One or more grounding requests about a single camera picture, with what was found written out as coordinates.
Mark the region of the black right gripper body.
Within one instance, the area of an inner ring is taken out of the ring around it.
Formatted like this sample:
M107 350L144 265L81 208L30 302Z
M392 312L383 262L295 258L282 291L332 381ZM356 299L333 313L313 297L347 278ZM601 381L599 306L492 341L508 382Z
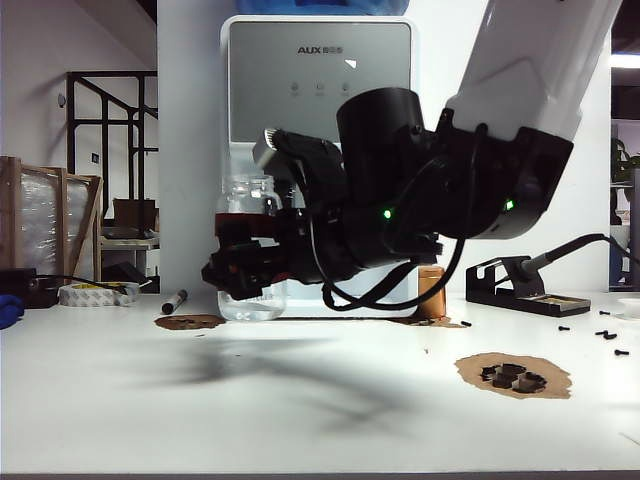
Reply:
M353 277L353 257L346 247L343 225L337 213L312 217L314 233L309 228L306 208L284 207L275 216L275 240L278 243L278 272L272 282L297 280L305 285L324 282L314 252L325 276L332 282Z

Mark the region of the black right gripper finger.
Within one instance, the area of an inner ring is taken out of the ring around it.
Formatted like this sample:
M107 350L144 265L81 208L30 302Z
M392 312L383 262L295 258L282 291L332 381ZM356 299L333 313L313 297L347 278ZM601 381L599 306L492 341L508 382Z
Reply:
M272 223L217 223L215 235L219 248L202 267L201 277L234 300L258 297L264 288L288 278L284 249L258 241L274 240Z

